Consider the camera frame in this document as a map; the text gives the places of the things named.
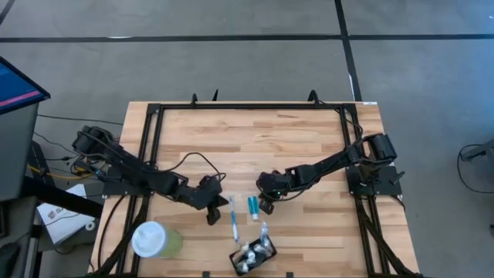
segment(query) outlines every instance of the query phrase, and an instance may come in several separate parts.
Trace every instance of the green liquid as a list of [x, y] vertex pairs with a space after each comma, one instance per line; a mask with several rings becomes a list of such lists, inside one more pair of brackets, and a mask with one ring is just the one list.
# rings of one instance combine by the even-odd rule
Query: green liquid
[[182, 236], [174, 229], [166, 228], [167, 246], [161, 251], [160, 256], [164, 258], [173, 258], [179, 254], [182, 249]]

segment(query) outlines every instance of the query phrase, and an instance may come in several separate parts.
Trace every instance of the black container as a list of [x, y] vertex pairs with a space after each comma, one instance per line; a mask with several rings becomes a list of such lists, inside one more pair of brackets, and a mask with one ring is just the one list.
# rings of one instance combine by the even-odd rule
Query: black container
[[[250, 273], [253, 269], [255, 269], [255, 268], [257, 268], [257, 267], [261, 266], [261, 265], [262, 265], [265, 261], [267, 261], [268, 259], [271, 259], [271, 258], [273, 258], [274, 256], [276, 256], [276, 254], [277, 254], [278, 252], [276, 251], [275, 246], [272, 244], [272, 241], [271, 241], [271, 239], [269, 238], [269, 236], [268, 236], [268, 240], [271, 242], [271, 247], [272, 247], [272, 254], [271, 254], [271, 256], [269, 256], [269, 257], [267, 257], [267, 258], [266, 258], [266, 256], [265, 256], [264, 254], [258, 254], [258, 253], [256, 253], [256, 254], [255, 254], [255, 261], [256, 261], [256, 262], [258, 262], [258, 259], [261, 259], [261, 260], [262, 260], [262, 262], [261, 262], [258, 266], [256, 266], [256, 267], [249, 267], [249, 271], [248, 271], [248, 272], [246, 272], [246, 273], [241, 273], [241, 272], [239, 272], [239, 271], [237, 270], [237, 266], [236, 266], [236, 265], [235, 265], [235, 263], [233, 262], [233, 259], [232, 259], [232, 258], [233, 258], [233, 256], [236, 254], [236, 252], [234, 252], [234, 253], [230, 254], [230, 262], [232, 262], [233, 269], [234, 269], [234, 270], [235, 270], [235, 272], [237, 273], [237, 276], [238, 276], [238, 277], [240, 277], [240, 276], [244, 276], [245, 274]], [[261, 239], [257, 239], [257, 240], [255, 240], [255, 241], [253, 241], [253, 242], [249, 243], [249, 249], [254, 250], [254, 246], [255, 246], [256, 244], [261, 244]], [[244, 255], [242, 255], [242, 258], [241, 258], [240, 260], [242, 261], [242, 260], [244, 260], [244, 259], [247, 259], [247, 256], [246, 256], [245, 254], [244, 254]]]

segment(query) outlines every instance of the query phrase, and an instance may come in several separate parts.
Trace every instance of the small bottle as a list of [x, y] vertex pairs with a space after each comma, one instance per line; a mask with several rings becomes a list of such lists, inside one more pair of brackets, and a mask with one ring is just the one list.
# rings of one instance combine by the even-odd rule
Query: small bottle
[[249, 203], [249, 212], [250, 215], [252, 216], [252, 220], [258, 221], [259, 220], [259, 204], [257, 203], [257, 197], [249, 197], [247, 199], [247, 202]]
[[272, 246], [271, 242], [268, 239], [268, 224], [266, 222], [262, 223], [262, 228], [261, 228], [261, 236], [259, 237], [261, 240], [261, 246], [266, 249], [266, 251], [272, 253]]

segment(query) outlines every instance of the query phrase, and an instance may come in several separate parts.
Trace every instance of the toothbrush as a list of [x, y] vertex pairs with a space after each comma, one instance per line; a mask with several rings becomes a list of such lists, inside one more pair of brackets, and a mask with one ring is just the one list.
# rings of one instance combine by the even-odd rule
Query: toothbrush
[[233, 239], [235, 242], [239, 242], [239, 231], [237, 230], [237, 222], [235, 221], [235, 210], [233, 209], [233, 195], [230, 195], [230, 209], [232, 210], [232, 231], [233, 231]]

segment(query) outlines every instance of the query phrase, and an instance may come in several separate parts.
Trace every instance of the plastic cup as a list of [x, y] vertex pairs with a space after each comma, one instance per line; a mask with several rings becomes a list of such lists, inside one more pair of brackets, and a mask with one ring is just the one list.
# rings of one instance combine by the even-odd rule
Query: plastic cup
[[182, 237], [174, 229], [148, 221], [137, 227], [131, 244], [134, 252], [143, 258], [170, 259], [182, 249]]

